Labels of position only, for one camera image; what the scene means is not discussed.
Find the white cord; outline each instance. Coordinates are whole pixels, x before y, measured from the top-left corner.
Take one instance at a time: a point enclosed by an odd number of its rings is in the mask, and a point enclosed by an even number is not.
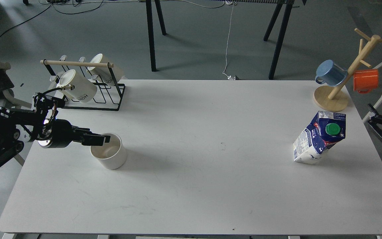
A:
[[[225,1],[225,3],[227,5],[230,5],[232,6],[232,10],[231,10],[231,17],[229,18],[229,32],[228,32],[228,39],[226,40],[226,51],[225,51],[225,69],[223,70],[222,74],[224,74],[226,77],[228,77],[228,80],[230,78],[230,76],[228,76],[227,74],[225,74],[225,71],[226,71],[226,68],[228,67],[228,43],[229,43],[229,34],[231,33],[231,24],[232,24],[232,12],[234,12],[234,6],[237,5],[236,2],[228,2],[228,1]]]

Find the black metal mug rack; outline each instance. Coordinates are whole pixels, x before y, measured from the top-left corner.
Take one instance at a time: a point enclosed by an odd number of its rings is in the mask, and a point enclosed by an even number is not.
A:
[[[111,74],[112,80],[113,80],[115,85],[114,86],[108,86],[105,83],[98,82],[97,78],[99,77],[101,79],[100,75],[97,75],[97,77],[95,79],[93,79],[94,82],[92,82],[92,83],[95,86],[97,86],[97,94],[94,96],[93,101],[94,101],[94,104],[101,105],[101,107],[87,106],[88,103],[80,103],[79,101],[71,100],[68,97],[66,97],[65,95],[63,95],[63,100],[66,101],[66,106],[64,107],[64,109],[119,111],[126,86],[125,86],[125,84],[118,84],[117,83],[116,76],[114,75],[113,70],[112,70],[112,67],[113,67],[112,63],[105,64],[105,63],[87,63],[87,62],[50,61],[50,60],[44,59],[44,60],[41,60],[41,64],[45,65],[45,67],[47,68],[47,70],[51,74],[51,76],[56,77],[56,79],[55,79],[56,83],[58,83],[60,81],[60,78],[54,72],[51,65],[60,65],[63,68],[64,72],[67,71],[66,68],[68,70],[70,70],[69,65],[70,66],[72,66],[72,65],[79,66],[79,68],[80,68],[80,70],[81,70],[81,72],[85,78],[87,78],[87,77],[86,77],[85,72],[83,71],[82,67],[85,67],[85,71],[92,77],[93,74],[91,72],[89,72],[87,65],[88,66],[99,65],[99,67],[101,67],[102,65],[105,65],[109,69],[109,72]],[[111,94],[113,94],[115,92],[117,92],[117,94],[119,96],[119,100],[113,99],[114,96],[112,96]]]

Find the white table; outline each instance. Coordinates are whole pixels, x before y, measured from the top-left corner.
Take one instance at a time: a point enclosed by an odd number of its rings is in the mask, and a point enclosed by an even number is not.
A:
[[[313,81],[124,83],[119,112],[58,118],[120,135],[125,165],[104,169],[74,142],[35,143],[1,231],[382,234],[382,162],[352,102],[346,139],[312,166],[293,162],[292,143],[321,110]]]

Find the table leg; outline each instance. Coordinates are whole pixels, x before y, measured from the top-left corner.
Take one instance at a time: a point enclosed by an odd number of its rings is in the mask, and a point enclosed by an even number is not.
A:
[[[11,234],[11,233],[4,233],[4,236],[2,239],[15,239],[17,234]]]
[[[155,0],[154,3],[156,4],[157,15],[159,17],[159,22],[160,22],[160,28],[162,29],[163,36],[165,36],[166,28],[164,26],[164,19],[163,19],[162,7],[160,6],[160,0]]]
[[[150,44],[150,61],[151,71],[157,71],[156,69],[156,53],[154,50],[154,29],[153,29],[153,12],[151,9],[151,0],[145,0],[147,8],[147,28],[148,28],[148,42]]]
[[[275,52],[273,54],[271,69],[269,71],[269,79],[273,80],[273,76],[276,70],[276,64],[278,63],[279,53],[281,52],[282,42],[284,41],[285,31],[287,30],[288,20],[290,19],[292,4],[285,6],[284,17],[281,23],[281,29],[279,30],[278,40],[276,42]]]
[[[277,4],[276,5],[275,11],[273,12],[273,15],[272,15],[272,18],[271,18],[271,21],[269,22],[268,29],[266,30],[265,36],[263,37],[264,41],[268,40],[269,35],[270,35],[271,31],[272,31],[272,28],[275,25],[276,19],[278,18],[279,11],[281,11],[281,8],[282,8],[282,4]]]

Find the white ceramic cup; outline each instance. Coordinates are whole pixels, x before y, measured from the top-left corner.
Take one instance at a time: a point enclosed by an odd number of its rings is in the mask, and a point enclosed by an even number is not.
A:
[[[123,147],[122,139],[115,133],[103,133],[109,135],[110,142],[103,146],[91,146],[91,154],[107,169],[121,167],[127,158],[126,149]]]
[[[107,58],[107,56],[103,55],[102,53],[97,54],[97,56],[94,56],[92,58],[91,63],[113,63],[110,59]],[[120,81],[120,79],[124,76],[123,70],[118,68],[117,66],[114,66],[112,68],[114,76],[117,79],[117,82]],[[106,83],[108,86],[114,86],[115,83],[112,80],[110,71],[107,67],[88,67],[88,71],[91,72],[94,75],[100,75],[100,81],[103,83]]]
[[[73,90],[62,90],[61,92],[70,99],[76,99],[81,103],[86,103],[94,98],[97,87],[86,79],[83,75],[71,69],[64,73],[57,86],[74,85]]]

